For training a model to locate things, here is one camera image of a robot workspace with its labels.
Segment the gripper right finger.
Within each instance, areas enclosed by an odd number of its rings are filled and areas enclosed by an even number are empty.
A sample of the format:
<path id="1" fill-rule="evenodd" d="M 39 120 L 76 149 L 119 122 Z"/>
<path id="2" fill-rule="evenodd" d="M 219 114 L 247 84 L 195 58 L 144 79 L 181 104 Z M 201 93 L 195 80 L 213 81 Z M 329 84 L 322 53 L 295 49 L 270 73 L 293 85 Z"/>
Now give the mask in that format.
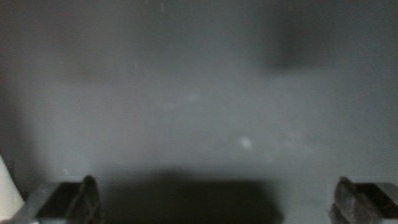
<path id="1" fill-rule="evenodd" d="M 341 177 L 329 218 L 331 224 L 398 224 L 398 186 Z"/>

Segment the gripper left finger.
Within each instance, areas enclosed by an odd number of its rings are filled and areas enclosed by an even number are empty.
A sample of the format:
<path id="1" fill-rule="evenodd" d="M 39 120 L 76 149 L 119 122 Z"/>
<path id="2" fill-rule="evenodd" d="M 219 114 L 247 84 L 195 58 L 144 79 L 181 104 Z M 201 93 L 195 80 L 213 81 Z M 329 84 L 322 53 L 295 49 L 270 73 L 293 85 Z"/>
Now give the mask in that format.
<path id="1" fill-rule="evenodd" d="M 100 189 L 92 176 L 78 182 L 39 186 L 11 224 L 103 224 Z"/>

